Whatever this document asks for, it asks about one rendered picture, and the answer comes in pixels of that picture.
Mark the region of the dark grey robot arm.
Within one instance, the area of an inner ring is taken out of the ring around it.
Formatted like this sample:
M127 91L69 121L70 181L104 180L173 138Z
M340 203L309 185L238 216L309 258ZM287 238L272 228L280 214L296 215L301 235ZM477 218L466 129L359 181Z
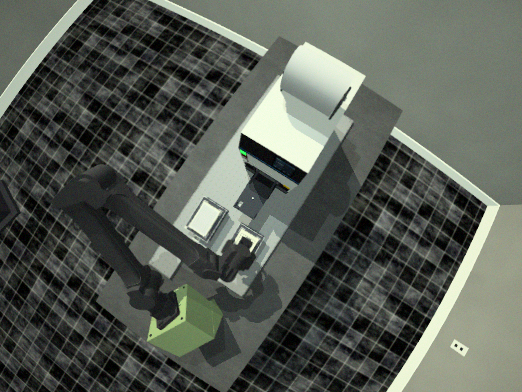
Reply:
M163 330L180 315L176 293L159 291L164 282L162 275L137 260L103 212L103 204L102 207L178 257L203 279L218 281L220 278L232 282L251 256L253 242L243 236L237 245L231 244L221 256L217 255L154 211L128 188L126 182L112 167L99 164L71 179L51 204L56 210L61 208L77 223L117 272L128 289L130 305L138 310L151 311L150 316L156 319L157 328Z

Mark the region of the white cylinder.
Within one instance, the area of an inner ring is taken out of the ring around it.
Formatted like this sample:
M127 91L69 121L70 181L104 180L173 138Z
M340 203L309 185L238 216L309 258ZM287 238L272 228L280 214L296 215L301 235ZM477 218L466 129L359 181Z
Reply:
M355 75L300 45L283 73L280 89L330 116Z

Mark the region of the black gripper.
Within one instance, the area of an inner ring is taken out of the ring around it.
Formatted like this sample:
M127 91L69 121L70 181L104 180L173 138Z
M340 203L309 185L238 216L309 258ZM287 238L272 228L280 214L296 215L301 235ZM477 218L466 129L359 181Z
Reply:
M223 254L223 252L226 251L226 249L229 247L228 244L234 244L234 241L235 240L227 240L224 247L222 248L221 250L221 253ZM227 246L228 245L228 246ZM226 248L227 247L227 248ZM225 249L226 248L226 249ZM251 258L250 258L251 257ZM253 264L254 260L256 259L256 255L253 253L253 251L251 251L251 256L249 257L249 259L246 261L246 263L244 264L244 266L242 267L242 271L244 271L245 269L246 270L249 270L249 268L251 267L251 265Z

